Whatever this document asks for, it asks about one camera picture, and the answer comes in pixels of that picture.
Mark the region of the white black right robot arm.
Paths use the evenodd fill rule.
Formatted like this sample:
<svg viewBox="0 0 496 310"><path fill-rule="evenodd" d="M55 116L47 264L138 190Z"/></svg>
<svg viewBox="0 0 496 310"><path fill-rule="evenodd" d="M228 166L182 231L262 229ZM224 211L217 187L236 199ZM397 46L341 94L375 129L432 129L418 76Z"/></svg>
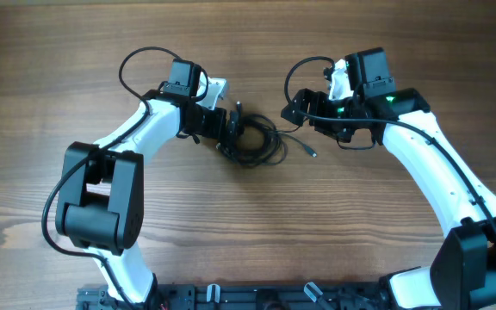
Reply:
<svg viewBox="0 0 496 310"><path fill-rule="evenodd" d="M328 59L327 91L287 95L282 117L308 123L350 149L368 130L411 175L430 203L443 243L428 267L382 277L371 293L353 285L338 291L337 306L374 309L481 309L496 304L496 195L471 171L444 136L429 103L398 89L387 56L377 47Z"/></svg>

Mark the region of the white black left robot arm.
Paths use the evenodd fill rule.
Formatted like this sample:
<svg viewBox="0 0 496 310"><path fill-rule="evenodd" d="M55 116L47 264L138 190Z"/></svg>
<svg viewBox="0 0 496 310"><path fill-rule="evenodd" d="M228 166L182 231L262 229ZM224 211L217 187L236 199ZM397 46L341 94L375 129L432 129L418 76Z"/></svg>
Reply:
<svg viewBox="0 0 496 310"><path fill-rule="evenodd" d="M227 89L224 78L174 59L169 77L139 96L136 112L116 130L66 149L62 177L46 205L57 206L55 229L74 245L71 255L98 263L107 282L104 306L165 306L137 243L145 212L144 169L176 137L226 139L226 111L217 102Z"/></svg>

